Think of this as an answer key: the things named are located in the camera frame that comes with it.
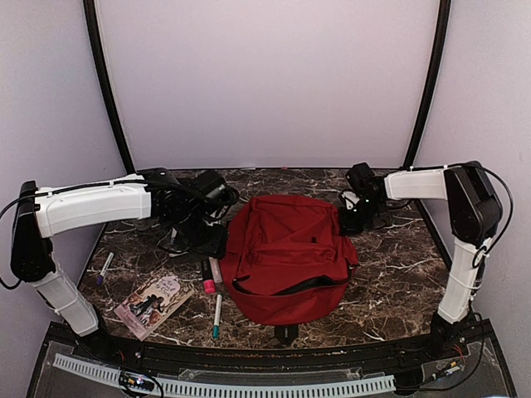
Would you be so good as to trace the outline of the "white purple marker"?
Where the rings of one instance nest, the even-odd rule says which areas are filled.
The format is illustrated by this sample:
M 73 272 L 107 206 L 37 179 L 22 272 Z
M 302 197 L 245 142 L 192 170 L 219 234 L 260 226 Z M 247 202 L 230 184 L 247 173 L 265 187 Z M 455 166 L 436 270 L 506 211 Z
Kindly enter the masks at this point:
M 114 258 L 114 253 L 113 252 L 110 252 L 107 256 L 107 258 L 105 259 L 105 262 L 104 262 L 104 265 L 102 267 L 102 269 L 100 270 L 99 274 L 98 274 L 98 277 L 97 277 L 97 280 L 96 280 L 96 285 L 97 286 L 101 286 L 104 282 L 104 279 L 105 279 L 105 275 L 113 261 L 113 258 Z

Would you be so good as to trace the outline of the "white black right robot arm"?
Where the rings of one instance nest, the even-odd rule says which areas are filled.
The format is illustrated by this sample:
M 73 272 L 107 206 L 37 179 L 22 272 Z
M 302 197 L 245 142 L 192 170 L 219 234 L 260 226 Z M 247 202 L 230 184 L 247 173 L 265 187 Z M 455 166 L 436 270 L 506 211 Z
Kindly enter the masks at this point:
M 389 201 L 433 199 L 448 206 L 454 252 L 444 295 L 431 319 L 424 353 L 442 359 L 455 346 L 470 318 L 480 289 L 485 257 L 494 245 L 503 216 L 501 201 L 484 167 L 476 161 L 436 167 L 410 167 L 378 176 L 366 163 L 346 173 L 349 188 L 340 193 L 342 235 L 366 231 Z

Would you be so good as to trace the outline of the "black front rail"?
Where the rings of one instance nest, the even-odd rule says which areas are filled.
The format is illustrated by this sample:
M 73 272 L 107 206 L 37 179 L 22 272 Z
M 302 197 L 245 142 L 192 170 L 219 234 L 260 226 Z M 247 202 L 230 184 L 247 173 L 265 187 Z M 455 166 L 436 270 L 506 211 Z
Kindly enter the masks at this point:
M 478 363 L 477 348 L 484 341 L 481 361 L 499 366 L 499 344 L 489 320 L 483 322 L 485 334 L 479 323 L 464 330 L 466 370 Z M 229 349 L 187 347 L 161 342 L 140 342 L 126 337 L 113 337 L 125 356 L 125 365 L 135 370 L 177 373 L 186 366 L 198 370 L 222 371 L 320 371 L 335 368 L 361 367 L 363 371 L 405 372 L 435 361 L 426 353 L 428 335 L 408 337 L 388 342 L 375 342 L 351 346 L 325 348 Z M 81 359 L 95 360 L 84 348 L 76 344 L 73 332 L 64 324 L 51 322 L 41 345 L 34 374 L 51 366 L 53 349 L 66 350 Z

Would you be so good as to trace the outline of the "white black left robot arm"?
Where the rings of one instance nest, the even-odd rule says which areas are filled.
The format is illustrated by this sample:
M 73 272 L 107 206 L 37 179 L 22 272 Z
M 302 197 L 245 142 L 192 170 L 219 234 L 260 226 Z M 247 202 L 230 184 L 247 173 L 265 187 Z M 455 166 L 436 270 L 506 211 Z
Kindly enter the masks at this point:
M 66 275 L 54 239 L 116 221 L 156 220 L 176 235 L 178 251 L 222 258 L 227 229 L 221 220 L 239 200 L 237 189 L 214 170 L 177 177 L 166 168 L 148 168 L 124 177 L 66 187 L 24 182 L 1 211 L 12 213 L 9 269 L 15 283 L 32 286 L 100 362 L 117 354 L 95 307 Z

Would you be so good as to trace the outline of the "right black frame post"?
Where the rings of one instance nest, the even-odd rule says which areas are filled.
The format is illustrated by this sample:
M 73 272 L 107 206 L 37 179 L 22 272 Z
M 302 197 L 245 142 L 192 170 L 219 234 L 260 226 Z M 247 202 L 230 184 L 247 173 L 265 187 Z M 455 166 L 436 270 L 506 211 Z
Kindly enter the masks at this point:
M 431 48 L 430 60 L 426 72 L 425 84 L 421 94 L 421 100 L 412 130 L 406 155 L 402 166 L 408 168 L 414 165 L 422 137 L 425 131 L 426 122 L 431 109 L 432 100 L 436 90 L 436 83 L 441 68 L 443 52 L 446 44 L 446 34 L 450 21 L 451 0 L 440 0 L 434 39 Z

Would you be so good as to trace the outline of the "small circuit board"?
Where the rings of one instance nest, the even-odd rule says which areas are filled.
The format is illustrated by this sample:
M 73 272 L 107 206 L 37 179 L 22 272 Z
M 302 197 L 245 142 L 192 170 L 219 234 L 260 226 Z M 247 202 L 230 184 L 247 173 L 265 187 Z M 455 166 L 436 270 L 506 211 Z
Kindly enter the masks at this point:
M 152 381 L 143 376 L 128 372 L 121 372 L 119 374 L 119 385 L 129 391 L 146 392 L 152 391 L 155 387 L 155 384 Z

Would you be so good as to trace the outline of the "left black frame post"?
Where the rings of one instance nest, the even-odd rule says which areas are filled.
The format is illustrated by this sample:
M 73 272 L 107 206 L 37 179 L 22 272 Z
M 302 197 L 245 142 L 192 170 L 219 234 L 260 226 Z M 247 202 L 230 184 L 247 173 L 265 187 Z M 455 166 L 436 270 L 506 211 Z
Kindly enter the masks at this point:
M 96 1 L 83 0 L 85 24 L 90 42 L 90 49 L 95 65 L 95 71 L 100 86 L 100 93 L 104 101 L 105 110 L 110 123 L 119 157 L 127 173 L 135 171 L 134 162 L 126 142 L 123 126 L 119 117 L 118 108 L 114 98 L 114 92 L 110 82 L 103 41 L 100 34 L 100 26 L 96 11 Z

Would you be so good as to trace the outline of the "pastel yellow pink highlighter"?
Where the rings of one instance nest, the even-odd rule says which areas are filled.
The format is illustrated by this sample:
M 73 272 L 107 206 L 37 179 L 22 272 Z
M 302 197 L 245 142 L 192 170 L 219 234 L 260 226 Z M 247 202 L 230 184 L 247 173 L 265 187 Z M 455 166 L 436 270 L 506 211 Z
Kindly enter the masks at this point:
M 212 278 L 215 284 L 220 284 L 223 281 L 219 260 L 209 257 L 209 264 L 211 267 Z

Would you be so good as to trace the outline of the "white teal marker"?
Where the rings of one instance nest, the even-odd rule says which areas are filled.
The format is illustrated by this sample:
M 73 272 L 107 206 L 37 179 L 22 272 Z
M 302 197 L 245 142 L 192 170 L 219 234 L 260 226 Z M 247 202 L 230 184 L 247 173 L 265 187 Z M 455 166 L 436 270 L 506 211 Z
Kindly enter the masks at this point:
M 221 314 L 222 314 L 222 294 L 218 294 L 216 297 L 216 306 L 214 312 L 214 320 L 212 326 L 212 338 L 218 339 L 220 335 L 220 326 L 221 326 Z

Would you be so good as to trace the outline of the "red student backpack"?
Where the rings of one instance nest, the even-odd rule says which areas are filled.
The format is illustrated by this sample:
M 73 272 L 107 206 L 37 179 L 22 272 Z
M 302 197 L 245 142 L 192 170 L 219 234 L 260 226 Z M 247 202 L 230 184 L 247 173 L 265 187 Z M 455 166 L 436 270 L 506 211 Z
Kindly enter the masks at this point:
M 228 226 L 223 282 L 254 323 L 288 326 L 327 316 L 358 267 L 339 210 L 302 196 L 251 198 Z

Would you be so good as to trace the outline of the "black frame post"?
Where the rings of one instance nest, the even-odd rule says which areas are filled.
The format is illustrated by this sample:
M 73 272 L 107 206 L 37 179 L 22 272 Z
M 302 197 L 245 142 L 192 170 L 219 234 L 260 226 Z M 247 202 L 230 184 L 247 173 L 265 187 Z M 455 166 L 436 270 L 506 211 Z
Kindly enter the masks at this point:
M 114 92 L 110 82 L 103 41 L 100 34 L 100 26 L 96 11 L 96 1 L 83 0 L 85 24 L 90 42 L 90 49 L 95 65 L 95 71 L 100 86 L 100 93 L 104 101 L 105 110 L 110 123 L 119 157 L 127 173 L 135 171 L 134 162 L 126 142 L 123 126 L 119 117 L 118 108 L 114 98 Z
M 426 72 L 425 84 L 421 94 L 421 100 L 412 130 L 406 155 L 402 166 L 408 168 L 414 165 L 422 137 L 425 131 L 426 122 L 431 109 L 432 100 L 436 90 L 436 83 L 441 68 L 443 52 L 446 44 L 446 34 L 450 21 L 451 0 L 440 0 L 434 39 L 431 48 L 430 60 Z

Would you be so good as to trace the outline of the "Taming of the Shrew book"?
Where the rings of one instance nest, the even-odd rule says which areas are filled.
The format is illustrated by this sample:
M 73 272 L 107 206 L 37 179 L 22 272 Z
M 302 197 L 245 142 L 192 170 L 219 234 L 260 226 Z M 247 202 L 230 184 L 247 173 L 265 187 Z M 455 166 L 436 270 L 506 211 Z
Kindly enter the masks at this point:
M 178 276 L 160 276 L 136 289 L 114 313 L 143 341 L 195 293 L 196 289 Z

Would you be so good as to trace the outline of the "black pink highlighter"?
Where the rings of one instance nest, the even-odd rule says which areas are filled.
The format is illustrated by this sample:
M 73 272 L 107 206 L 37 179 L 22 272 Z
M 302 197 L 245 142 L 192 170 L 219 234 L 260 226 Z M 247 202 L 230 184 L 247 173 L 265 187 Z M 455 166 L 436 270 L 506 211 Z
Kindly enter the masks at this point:
M 202 284 L 206 294 L 216 293 L 216 285 L 212 276 L 212 269 L 208 260 L 201 262 Z

